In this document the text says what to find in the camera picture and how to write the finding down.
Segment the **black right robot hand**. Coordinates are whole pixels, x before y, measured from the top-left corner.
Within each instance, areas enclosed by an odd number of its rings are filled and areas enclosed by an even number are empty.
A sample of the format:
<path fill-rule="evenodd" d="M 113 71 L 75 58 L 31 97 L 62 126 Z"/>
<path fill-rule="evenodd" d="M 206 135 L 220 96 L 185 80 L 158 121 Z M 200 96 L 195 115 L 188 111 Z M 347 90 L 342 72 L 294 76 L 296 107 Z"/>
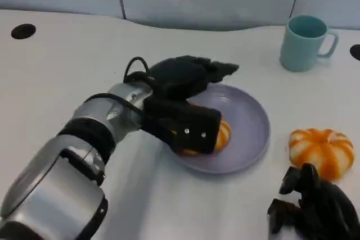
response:
<path fill-rule="evenodd" d="M 298 192 L 297 204 L 273 199 L 267 210 L 269 233 L 294 228 L 304 239 L 359 239 L 359 217 L 348 196 L 336 185 L 321 179 L 314 165 L 289 167 L 279 194 Z"/>

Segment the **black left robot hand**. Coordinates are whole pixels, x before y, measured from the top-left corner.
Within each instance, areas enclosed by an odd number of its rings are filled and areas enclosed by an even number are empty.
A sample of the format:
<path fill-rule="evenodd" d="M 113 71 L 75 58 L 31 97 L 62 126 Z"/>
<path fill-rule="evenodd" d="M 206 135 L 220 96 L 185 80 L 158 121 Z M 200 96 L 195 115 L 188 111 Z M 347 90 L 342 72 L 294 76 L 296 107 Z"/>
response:
<path fill-rule="evenodd" d="M 150 68 L 150 75 L 165 98 L 179 101 L 205 91 L 208 84 L 219 83 L 238 69 L 238 64 L 185 55 L 158 62 Z"/>

